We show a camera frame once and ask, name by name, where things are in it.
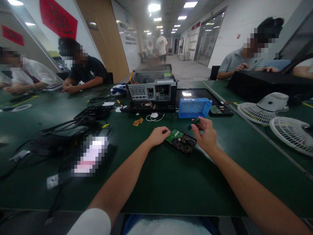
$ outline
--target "white shirt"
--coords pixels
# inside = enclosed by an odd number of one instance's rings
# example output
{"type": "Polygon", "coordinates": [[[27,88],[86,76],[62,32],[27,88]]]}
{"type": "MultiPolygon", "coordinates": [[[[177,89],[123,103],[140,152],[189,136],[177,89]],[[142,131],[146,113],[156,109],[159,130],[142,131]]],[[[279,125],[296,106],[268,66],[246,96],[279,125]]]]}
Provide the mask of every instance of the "white shirt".
{"type": "MultiPolygon", "coordinates": [[[[35,60],[23,58],[23,65],[25,70],[27,70],[32,76],[37,78],[40,82],[44,82],[48,85],[56,85],[63,83],[63,80],[59,76],[57,76],[55,72],[52,72],[46,66],[35,60]]],[[[23,85],[33,84],[33,80],[26,74],[25,71],[18,68],[12,68],[11,70],[13,83],[22,83],[23,85]]]]}
{"type": "Polygon", "coordinates": [[[307,66],[310,67],[309,73],[313,73],[313,58],[302,61],[300,64],[297,64],[296,67],[307,66]]]}
{"type": "Polygon", "coordinates": [[[159,55],[165,55],[166,54],[166,48],[165,48],[166,45],[167,45],[167,40],[165,37],[160,36],[156,40],[156,48],[159,49],[159,55]]]}
{"type": "MultiPolygon", "coordinates": [[[[108,214],[100,209],[86,210],[73,225],[67,235],[110,235],[111,221],[108,214]]],[[[159,219],[141,219],[127,235],[211,235],[201,224],[193,223],[192,219],[161,217],[159,219]]]]}

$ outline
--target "white fan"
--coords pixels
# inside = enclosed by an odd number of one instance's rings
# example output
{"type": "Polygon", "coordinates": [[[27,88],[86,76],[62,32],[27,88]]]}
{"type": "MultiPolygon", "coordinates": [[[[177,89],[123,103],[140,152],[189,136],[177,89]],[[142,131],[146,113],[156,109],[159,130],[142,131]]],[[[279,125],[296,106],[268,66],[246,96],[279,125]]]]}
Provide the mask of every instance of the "white fan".
{"type": "Polygon", "coordinates": [[[270,121],[275,135],[295,150],[313,157],[313,137],[304,129],[309,124],[289,117],[277,117],[270,121]]]}
{"type": "Polygon", "coordinates": [[[270,120],[278,117],[277,112],[285,112],[288,110],[287,101],[289,96],[274,92],[265,96],[258,103],[242,103],[237,106],[238,113],[261,125],[268,126],[270,120]]]}

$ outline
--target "glass door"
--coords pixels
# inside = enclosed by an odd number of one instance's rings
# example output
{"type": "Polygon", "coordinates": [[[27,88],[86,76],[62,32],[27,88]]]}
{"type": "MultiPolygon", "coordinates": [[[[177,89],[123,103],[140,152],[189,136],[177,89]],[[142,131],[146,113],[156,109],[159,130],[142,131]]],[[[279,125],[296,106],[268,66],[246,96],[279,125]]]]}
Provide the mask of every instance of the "glass door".
{"type": "Polygon", "coordinates": [[[223,18],[224,13],[220,13],[201,25],[201,40],[197,53],[197,62],[205,66],[209,65],[223,18]]]}

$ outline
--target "black t-shirt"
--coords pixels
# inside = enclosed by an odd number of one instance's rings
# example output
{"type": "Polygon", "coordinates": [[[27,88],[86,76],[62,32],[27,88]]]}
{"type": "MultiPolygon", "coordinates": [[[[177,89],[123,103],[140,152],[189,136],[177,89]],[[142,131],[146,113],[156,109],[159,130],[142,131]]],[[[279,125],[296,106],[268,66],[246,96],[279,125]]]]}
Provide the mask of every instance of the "black t-shirt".
{"type": "Polygon", "coordinates": [[[103,83],[107,83],[108,72],[100,60],[89,55],[86,67],[80,64],[74,64],[68,77],[77,82],[83,81],[84,83],[89,82],[95,77],[102,77],[103,83]]]}

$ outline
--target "gray shirt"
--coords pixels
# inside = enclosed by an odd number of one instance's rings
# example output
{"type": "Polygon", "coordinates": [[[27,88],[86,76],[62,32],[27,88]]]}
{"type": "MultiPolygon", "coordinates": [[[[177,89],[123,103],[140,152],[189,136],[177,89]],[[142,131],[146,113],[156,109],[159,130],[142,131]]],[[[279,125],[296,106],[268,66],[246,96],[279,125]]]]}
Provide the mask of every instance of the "gray shirt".
{"type": "Polygon", "coordinates": [[[255,69],[261,69],[265,66],[266,59],[264,58],[248,58],[244,59],[241,56],[243,47],[229,53],[222,62],[221,67],[219,68],[218,72],[230,72],[234,71],[239,65],[242,63],[246,63],[248,65],[248,69],[244,71],[251,71],[255,69]]]}

